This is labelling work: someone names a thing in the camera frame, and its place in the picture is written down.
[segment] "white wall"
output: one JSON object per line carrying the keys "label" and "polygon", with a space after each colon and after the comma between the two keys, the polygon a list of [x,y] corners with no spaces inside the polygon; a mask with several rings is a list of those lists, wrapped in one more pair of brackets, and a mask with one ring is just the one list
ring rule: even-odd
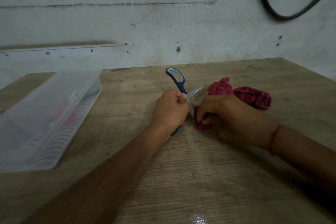
{"label": "white wall", "polygon": [[[289,15],[309,1],[270,3]],[[265,57],[285,57],[336,79],[335,35],[336,0],[321,0],[307,14],[286,23],[268,18],[259,0],[0,0],[0,87],[25,73],[63,68]],[[94,40],[117,46],[93,52],[50,51],[50,55],[4,51]]]}

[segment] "translucent plastic box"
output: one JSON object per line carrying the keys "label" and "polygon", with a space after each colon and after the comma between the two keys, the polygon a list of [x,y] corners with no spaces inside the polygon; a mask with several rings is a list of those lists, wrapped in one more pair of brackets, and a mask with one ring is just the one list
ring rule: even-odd
{"label": "translucent plastic box", "polygon": [[0,171],[56,166],[102,85],[99,71],[62,71],[0,116]]}

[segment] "table surface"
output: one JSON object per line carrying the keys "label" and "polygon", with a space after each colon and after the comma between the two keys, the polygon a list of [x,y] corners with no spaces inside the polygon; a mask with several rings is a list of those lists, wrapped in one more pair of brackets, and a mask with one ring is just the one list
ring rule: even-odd
{"label": "table surface", "polygon": [[[267,115],[336,150],[336,82],[282,58],[176,65],[187,91],[229,77],[269,92]],[[18,223],[125,146],[176,88],[167,66],[104,70],[103,90],[53,170],[0,175],[0,223]],[[52,73],[0,90],[6,111]],[[115,223],[333,223],[333,217],[264,162],[202,133],[189,117],[141,172]]]}

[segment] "red crumpled fabric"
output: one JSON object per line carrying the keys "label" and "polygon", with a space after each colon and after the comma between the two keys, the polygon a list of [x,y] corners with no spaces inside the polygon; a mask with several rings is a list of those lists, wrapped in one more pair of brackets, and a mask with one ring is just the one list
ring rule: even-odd
{"label": "red crumpled fabric", "polygon": [[[209,95],[235,95],[241,101],[246,104],[253,106],[256,109],[267,110],[272,103],[271,95],[265,91],[257,90],[248,86],[238,87],[232,89],[231,84],[229,83],[229,78],[222,78],[219,82],[214,82],[208,88]],[[196,128],[202,131],[205,131],[211,128],[211,125],[203,125],[202,121],[197,122],[197,111],[199,106],[194,107],[195,115],[194,120]],[[206,113],[203,117],[203,120],[209,117],[209,113]]]}

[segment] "scissors blade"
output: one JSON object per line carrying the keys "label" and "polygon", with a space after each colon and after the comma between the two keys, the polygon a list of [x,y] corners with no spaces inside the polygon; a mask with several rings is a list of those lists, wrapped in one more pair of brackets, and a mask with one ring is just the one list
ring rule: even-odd
{"label": "scissors blade", "polygon": [[188,105],[189,105],[189,112],[191,114],[192,117],[194,117],[195,115],[195,111],[194,111],[194,107],[193,105],[189,102],[189,100],[198,92],[200,91],[201,88],[203,88],[208,82],[200,85],[199,87],[193,89],[192,91],[190,91],[187,96],[188,96]]}

